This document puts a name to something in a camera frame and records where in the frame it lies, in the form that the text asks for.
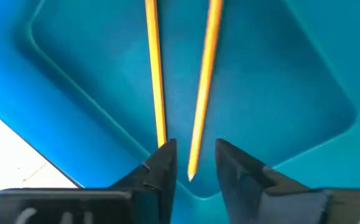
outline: blue surface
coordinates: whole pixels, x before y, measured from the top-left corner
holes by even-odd
[[[106,187],[156,149],[144,2],[40,3],[0,1],[0,118],[80,185]],[[159,1],[173,222],[228,222],[215,138],[310,187],[360,187],[360,1],[225,1],[186,181],[207,7]]]

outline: sharpened pencil point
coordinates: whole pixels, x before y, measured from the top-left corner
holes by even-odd
[[[188,174],[188,180],[191,182],[194,176],[194,174]]]

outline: yellow pencil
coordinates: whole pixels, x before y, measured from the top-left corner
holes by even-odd
[[[149,57],[150,70],[152,73],[152,89],[154,92],[157,144],[158,147],[160,147],[166,142],[166,124],[156,0],[145,0],[145,10],[147,13]]]
[[[221,20],[221,10],[223,0],[210,0],[205,48],[203,50],[202,66],[199,80],[198,99],[196,101],[195,121],[193,123],[193,133],[191,141],[190,160],[188,163],[188,179],[191,181],[198,168],[200,144],[205,122],[207,102],[209,98],[211,73],[215,61],[216,44],[218,39],[219,22]]]

